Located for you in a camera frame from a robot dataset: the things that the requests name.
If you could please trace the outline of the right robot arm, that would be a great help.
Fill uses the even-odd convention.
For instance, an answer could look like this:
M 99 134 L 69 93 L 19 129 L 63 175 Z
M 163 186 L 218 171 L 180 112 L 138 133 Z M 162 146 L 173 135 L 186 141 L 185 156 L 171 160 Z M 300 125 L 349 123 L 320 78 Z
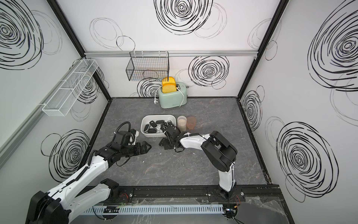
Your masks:
M 197 149 L 205 153 L 212 165 L 219 173 L 219 187 L 228 196 L 235 191 L 236 180 L 234 166 L 237 149 L 220 132 L 213 131 L 211 134 L 180 133 L 170 135 L 166 133 L 159 145 L 165 150 L 173 149 Z

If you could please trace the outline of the white storage box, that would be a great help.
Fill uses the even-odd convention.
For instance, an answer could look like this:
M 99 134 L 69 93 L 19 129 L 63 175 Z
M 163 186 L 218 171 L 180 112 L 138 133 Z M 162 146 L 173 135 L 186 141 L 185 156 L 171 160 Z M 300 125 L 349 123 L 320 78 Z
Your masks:
M 147 115 L 142 119 L 140 127 L 141 133 L 145 137 L 165 137 L 166 135 L 161 130 L 161 125 L 169 121 L 173 125 L 176 125 L 176 118 L 173 115 Z

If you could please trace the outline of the black key bottom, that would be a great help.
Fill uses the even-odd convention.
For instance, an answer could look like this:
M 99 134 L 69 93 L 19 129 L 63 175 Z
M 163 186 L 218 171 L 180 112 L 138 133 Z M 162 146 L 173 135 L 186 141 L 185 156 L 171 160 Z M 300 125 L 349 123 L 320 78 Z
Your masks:
M 157 129 L 155 128 L 149 128 L 147 133 L 157 133 Z

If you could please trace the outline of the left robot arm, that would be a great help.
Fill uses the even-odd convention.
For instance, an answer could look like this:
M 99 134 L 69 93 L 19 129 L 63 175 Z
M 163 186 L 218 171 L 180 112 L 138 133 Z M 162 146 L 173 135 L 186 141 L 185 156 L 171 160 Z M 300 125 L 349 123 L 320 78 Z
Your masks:
M 109 143 L 93 151 L 88 163 L 67 180 L 46 193 L 39 191 L 32 196 L 25 222 L 27 224 L 69 224 L 97 203 L 106 200 L 118 202 L 122 196 L 128 200 L 129 195 L 120 194 L 119 184 L 109 178 L 87 192 L 83 190 L 121 158 L 130 159 L 133 156 L 144 155 L 151 148 L 152 146 L 144 141 L 127 146 Z

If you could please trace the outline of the white car key fob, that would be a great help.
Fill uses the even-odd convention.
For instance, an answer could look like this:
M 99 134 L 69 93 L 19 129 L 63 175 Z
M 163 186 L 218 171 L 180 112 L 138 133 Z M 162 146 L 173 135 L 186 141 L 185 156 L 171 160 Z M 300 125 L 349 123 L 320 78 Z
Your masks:
M 157 130 L 157 133 L 162 133 L 161 125 L 157 125 L 156 130 Z

